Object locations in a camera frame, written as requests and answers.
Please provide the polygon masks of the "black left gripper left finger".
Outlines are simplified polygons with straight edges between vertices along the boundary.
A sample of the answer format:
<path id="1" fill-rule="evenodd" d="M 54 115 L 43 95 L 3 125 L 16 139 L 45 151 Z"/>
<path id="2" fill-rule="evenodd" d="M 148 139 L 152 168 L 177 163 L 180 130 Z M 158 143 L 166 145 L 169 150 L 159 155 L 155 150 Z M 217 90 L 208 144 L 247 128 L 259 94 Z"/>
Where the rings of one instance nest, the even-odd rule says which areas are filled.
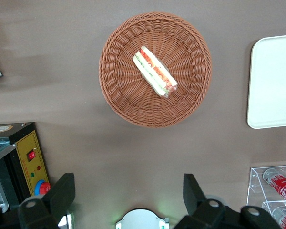
<path id="1" fill-rule="evenodd" d="M 73 173 L 65 173 L 42 197 L 28 198 L 18 207 L 22 229 L 57 229 L 75 199 Z"/>

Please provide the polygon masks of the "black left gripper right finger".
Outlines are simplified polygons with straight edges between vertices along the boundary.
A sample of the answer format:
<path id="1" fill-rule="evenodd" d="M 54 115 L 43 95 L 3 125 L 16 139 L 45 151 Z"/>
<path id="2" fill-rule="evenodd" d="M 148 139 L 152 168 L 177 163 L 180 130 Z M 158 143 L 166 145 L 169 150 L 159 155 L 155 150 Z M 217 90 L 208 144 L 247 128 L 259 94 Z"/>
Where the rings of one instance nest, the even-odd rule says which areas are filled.
<path id="1" fill-rule="evenodd" d="M 188 214 L 176 229 L 238 229 L 239 213 L 221 201 L 207 198 L 193 174 L 184 174 L 183 200 Z"/>

